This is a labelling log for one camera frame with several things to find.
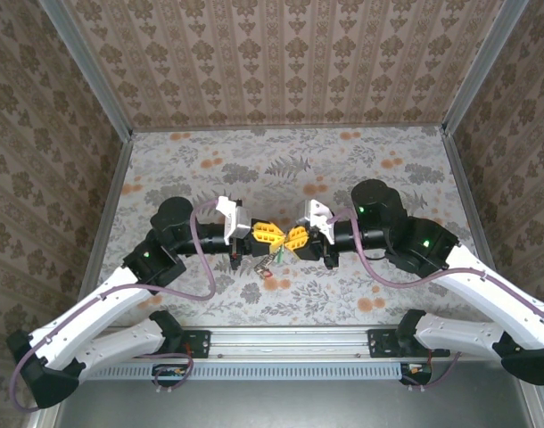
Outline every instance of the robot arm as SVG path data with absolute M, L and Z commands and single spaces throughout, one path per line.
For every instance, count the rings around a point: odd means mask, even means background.
M 428 350 L 466 352 L 499 360 L 509 373 L 528 383 L 544 384 L 544 302 L 481 263 L 444 227 L 408 217 L 398 192 L 383 182 L 367 180 L 356 185 L 351 199 L 363 249 L 385 248 L 392 264 L 422 278 L 458 269 L 429 280 L 457 293 L 493 321 L 451 320 L 411 309 L 396 331 L 403 355 L 414 344 Z M 323 257 L 326 267 L 333 268 L 340 252 L 356 250 L 350 221 L 332 225 L 332 240 L 321 221 L 310 226 L 309 212 L 301 217 L 307 241 L 293 251 L 302 259 Z
M 455 273 L 434 282 L 468 300 L 492 322 L 450 320 L 411 309 L 395 332 L 402 356 L 408 356 L 415 345 L 428 350 L 458 350 L 498 359 L 518 378 L 544 384 L 543 302 L 483 265 L 444 227 L 428 219 L 408 217 L 399 193 L 383 182 L 366 180 L 356 185 L 351 199 L 364 250 L 385 249 L 385 257 L 397 268 L 422 278 L 452 268 L 482 272 L 479 276 Z M 315 200 L 301 205 L 299 226 L 287 235 L 269 222 L 251 219 L 240 202 L 220 197 L 217 210 L 226 216 L 225 225 L 196 224 L 199 244 L 205 253 L 228 254 L 232 269 L 240 266 L 243 255 L 270 255 L 279 245 L 300 259 L 323 259 L 328 269 L 338 267 L 341 252 L 356 250 L 353 224 L 349 220 L 333 223 L 333 213 Z M 185 272 L 179 256 L 196 253 L 192 212 L 187 199 L 166 200 L 152 217 L 152 230 L 145 239 L 94 292 L 52 323 L 30 334 L 19 331 L 8 337 L 17 364 L 46 341 L 21 369 L 39 407 L 64 400 L 95 370 L 144 354 L 177 351 L 183 330 L 167 311 L 155 312 L 124 331 L 95 337 L 127 309 L 152 295 L 144 289 L 127 288 L 102 297 L 112 287 L 165 287 Z M 485 280 L 487 276 L 501 285 Z M 57 325 L 92 300 L 95 304 L 83 315 L 74 317 L 47 339 Z

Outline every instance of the floral wallpaper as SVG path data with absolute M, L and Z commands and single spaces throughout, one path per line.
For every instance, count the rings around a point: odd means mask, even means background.
M 4 339 L 76 301 L 119 151 L 40 5 L 0 1 L 0 427 L 22 420 Z
M 337 212 L 350 206 L 354 185 L 373 177 L 396 188 L 410 214 L 435 219 L 474 247 L 437 127 L 143 133 L 135 134 L 134 142 L 102 280 L 144 239 L 149 219 L 171 196 L 184 196 L 193 205 L 221 194 L 242 196 L 254 218 L 288 231 L 298 202 L 318 199 Z M 216 211 L 200 217 L 222 219 Z M 206 293 L 198 258 L 184 262 L 187 271 L 171 287 Z M 404 291 L 382 287 L 352 253 L 342 254 L 333 271 L 322 261 L 298 261 L 285 253 L 267 280 L 254 272 L 260 259 L 245 258 L 236 272 L 227 256 L 209 256 L 209 262 L 217 280 L 212 300 L 160 293 L 119 324 L 132 325 L 156 309 L 168 309 L 183 325 L 394 324 L 409 308 L 477 317 L 465 301 L 436 284 Z M 382 275 L 408 280 L 386 261 L 374 263 Z
M 544 1 L 529 2 L 455 140 L 497 268 L 544 300 Z
M 65 0 L 136 130 L 439 123 L 503 0 Z

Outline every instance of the metal frame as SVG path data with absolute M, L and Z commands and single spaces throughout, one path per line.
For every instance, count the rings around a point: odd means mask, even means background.
M 544 387 L 520 381 L 523 398 L 535 428 L 544 427 Z
M 24 425 L 25 428 L 54 428 L 60 405 L 45 408 L 39 412 L 30 415 L 29 420 Z
M 492 258 L 492 253 L 490 252 L 490 247 L 488 246 L 488 241 L 486 239 L 486 234 L 482 228 L 482 222 L 480 221 L 478 209 L 476 209 L 476 204 L 474 203 L 470 185 L 468 184 L 468 180 L 466 180 L 465 169 L 462 166 L 462 161 L 458 155 L 454 137 L 452 134 L 445 133 L 445 131 L 442 129 L 441 136 L 444 144 L 444 150 L 449 158 L 450 169 L 452 170 L 452 175 L 454 176 L 454 180 L 457 184 L 460 201 L 462 202 L 462 207 L 465 210 L 468 225 L 470 226 L 470 233 L 474 239 L 474 245 L 476 247 L 478 258 L 489 268 L 495 268 L 494 258 Z
M 527 4 L 528 0 L 508 0 L 500 7 L 442 122 L 447 134 L 454 134 Z
M 140 128 L 136 127 L 133 131 L 136 134 L 152 134 L 162 132 L 185 132 L 185 131 L 253 131 L 260 130 L 265 131 L 268 129 L 343 129 L 343 128 L 427 128 L 438 127 L 441 123 L 436 122 L 417 122 L 417 123 L 400 123 L 400 122 L 382 122 L 382 123 L 288 123 L 283 125 L 230 125 L 219 127 L 179 127 L 175 129 L 171 128 Z
M 63 2 L 55 0 L 40 0 L 40 3 L 48 14 L 48 18 L 50 18 L 50 21 L 56 27 L 60 38 L 66 47 L 68 47 L 70 55 L 82 71 L 84 78 L 92 88 L 94 96 L 102 105 L 105 114 L 120 136 L 121 141 L 127 143 L 131 138 L 130 122 L 118 103 L 114 92 L 111 90 L 107 78 L 102 74 L 100 67 L 90 53 L 67 7 Z
M 91 293 L 95 289 L 95 285 L 98 284 L 100 271 L 102 270 L 103 257 L 105 256 L 105 251 L 110 239 L 111 227 L 113 226 L 115 211 L 118 208 L 118 202 L 120 201 L 121 189 L 123 188 L 123 182 L 128 172 L 132 151 L 133 141 L 128 141 L 121 146 L 121 153 L 118 158 L 115 172 L 113 173 L 110 191 L 108 192 L 108 197 L 103 205 L 100 226 L 97 228 L 92 252 L 90 252 L 90 258 L 87 261 L 86 273 L 84 274 L 82 285 L 80 286 L 78 301 Z
M 208 360 L 212 361 L 238 363 L 426 361 L 426 358 L 371 358 L 367 330 L 393 327 L 396 325 L 201 327 L 201 329 L 210 331 Z

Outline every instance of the ventilation grille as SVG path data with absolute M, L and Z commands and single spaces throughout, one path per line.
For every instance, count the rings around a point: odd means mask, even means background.
M 88 380 L 152 380 L 152 363 L 108 367 Z M 177 379 L 174 376 L 159 377 Z M 400 379 L 400 363 L 195 363 L 190 380 L 385 380 Z

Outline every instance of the green object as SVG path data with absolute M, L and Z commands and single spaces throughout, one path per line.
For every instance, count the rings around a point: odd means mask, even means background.
M 284 255 L 284 246 L 282 245 L 280 247 L 280 250 L 278 250 L 278 257 L 276 257 L 276 263 L 282 263 L 282 256 Z

